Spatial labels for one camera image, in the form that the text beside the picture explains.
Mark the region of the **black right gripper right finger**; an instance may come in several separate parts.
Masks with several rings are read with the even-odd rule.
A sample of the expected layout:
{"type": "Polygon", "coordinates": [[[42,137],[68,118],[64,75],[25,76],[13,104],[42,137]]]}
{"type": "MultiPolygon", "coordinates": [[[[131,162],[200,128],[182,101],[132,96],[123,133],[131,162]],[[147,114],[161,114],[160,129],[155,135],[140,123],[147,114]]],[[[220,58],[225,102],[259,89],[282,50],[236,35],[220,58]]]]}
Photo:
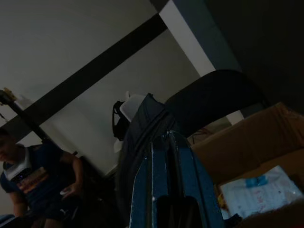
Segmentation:
{"type": "Polygon", "coordinates": [[[188,215],[187,223],[193,228],[225,228],[211,177],[192,151],[187,139],[178,132],[171,132],[170,142],[174,148],[183,196],[191,200],[194,209],[195,216],[189,218],[188,215]]]}

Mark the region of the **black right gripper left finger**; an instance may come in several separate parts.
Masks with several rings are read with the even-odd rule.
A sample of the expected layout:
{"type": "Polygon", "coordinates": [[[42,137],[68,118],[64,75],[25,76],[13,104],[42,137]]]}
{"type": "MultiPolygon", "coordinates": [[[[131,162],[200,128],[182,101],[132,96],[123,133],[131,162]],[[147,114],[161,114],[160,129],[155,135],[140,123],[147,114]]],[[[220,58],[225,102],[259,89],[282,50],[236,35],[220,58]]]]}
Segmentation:
{"type": "Polygon", "coordinates": [[[148,144],[133,184],[129,228],[169,228],[168,134],[148,144]]]}

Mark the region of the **dark cloth bag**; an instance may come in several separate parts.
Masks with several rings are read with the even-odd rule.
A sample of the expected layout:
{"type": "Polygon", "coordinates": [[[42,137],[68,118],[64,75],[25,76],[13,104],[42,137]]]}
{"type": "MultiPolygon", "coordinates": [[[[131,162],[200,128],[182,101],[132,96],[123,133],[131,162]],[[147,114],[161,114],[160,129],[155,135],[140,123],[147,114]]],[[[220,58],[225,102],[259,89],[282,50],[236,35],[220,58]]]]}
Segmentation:
{"type": "Polygon", "coordinates": [[[126,132],[116,175],[118,197],[129,200],[133,181],[142,159],[147,154],[148,144],[157,136],[179,126],[166,106],[148,94],[126,132]]]}

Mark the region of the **brown cardboard box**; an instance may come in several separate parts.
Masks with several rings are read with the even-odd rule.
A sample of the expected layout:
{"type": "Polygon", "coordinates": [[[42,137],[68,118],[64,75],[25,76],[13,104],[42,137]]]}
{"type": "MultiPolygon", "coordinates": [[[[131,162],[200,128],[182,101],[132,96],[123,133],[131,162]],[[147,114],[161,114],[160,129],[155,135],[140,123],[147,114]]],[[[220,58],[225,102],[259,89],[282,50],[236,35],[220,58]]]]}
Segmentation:
{"type": "MultiPolygon", "coordinates": [[[[220,186],[261,176],[280,166],[304,194],[304,114],[283,103],[260,111],[196,143],[192,150],[206,168],[224,215],[230,215],[220,186]]],[[[247,218],[234,228],[304,228],[304,198],[247,218]]]]}

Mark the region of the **white plastic packet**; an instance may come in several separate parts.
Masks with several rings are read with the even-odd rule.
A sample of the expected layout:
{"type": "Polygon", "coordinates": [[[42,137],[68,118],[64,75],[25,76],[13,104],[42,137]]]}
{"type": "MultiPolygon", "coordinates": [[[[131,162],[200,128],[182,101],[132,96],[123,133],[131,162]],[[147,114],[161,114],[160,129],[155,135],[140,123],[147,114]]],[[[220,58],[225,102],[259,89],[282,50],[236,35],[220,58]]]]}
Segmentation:
{"type": "Polygon", "coordinates": [[[304,198],[280,166],[261,176],[228,182],[221,185],[220,190],[230,214],[238,214],[242,218],[278,209],[304,198]]]}

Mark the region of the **white plastic container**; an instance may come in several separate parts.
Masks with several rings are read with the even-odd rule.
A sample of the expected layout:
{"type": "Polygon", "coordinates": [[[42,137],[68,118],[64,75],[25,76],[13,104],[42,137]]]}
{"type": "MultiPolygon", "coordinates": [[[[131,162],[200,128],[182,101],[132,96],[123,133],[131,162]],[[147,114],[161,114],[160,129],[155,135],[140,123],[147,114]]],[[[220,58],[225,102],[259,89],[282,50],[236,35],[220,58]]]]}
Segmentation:
{"type": "Polygon", "coordinates": [[[132,119],[135,117],[144,99],[145,96],[143,95],[131,95],[129,91],[126,91],[125,102],[120,106],[119,110],[129,122],[131,122],[132,119]]]}

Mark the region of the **black chair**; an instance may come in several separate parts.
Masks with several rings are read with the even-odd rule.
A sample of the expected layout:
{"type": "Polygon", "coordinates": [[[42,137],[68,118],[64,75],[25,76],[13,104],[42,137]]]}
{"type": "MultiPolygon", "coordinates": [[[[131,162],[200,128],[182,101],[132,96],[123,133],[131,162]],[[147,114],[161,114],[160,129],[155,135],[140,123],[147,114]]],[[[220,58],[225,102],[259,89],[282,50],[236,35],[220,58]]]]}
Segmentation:
{"type": "Polygon", "coordinates": [[[270,106],[251,79],[231,69],[210,72],[165,102],[179,132],[186,138],[217,119],[256,104],[263,108],[270,106]]]}

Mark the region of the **person in blue shirt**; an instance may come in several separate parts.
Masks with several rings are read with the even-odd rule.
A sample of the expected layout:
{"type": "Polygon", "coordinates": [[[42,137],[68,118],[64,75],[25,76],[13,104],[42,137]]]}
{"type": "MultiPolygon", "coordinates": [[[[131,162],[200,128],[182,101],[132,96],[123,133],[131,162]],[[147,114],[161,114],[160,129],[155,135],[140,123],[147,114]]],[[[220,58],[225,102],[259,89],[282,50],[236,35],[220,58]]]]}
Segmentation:
{"type": "Polygon", "coordinates": [[[26,147],[0,128],[0,186],[32,228],[78,228],[83,165],[52,143],[26,147]]]}

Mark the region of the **black wall beam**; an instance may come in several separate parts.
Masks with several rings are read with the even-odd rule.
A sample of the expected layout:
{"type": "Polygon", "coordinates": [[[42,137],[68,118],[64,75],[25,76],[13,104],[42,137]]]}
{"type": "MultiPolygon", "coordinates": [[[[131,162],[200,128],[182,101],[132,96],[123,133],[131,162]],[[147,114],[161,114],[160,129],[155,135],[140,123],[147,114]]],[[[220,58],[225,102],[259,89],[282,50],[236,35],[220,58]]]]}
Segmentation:
{"type": "Polygon", "coordinates": [[[141,24],[23,111],[41,125],[167,30],[159,14],[141,24]]]}

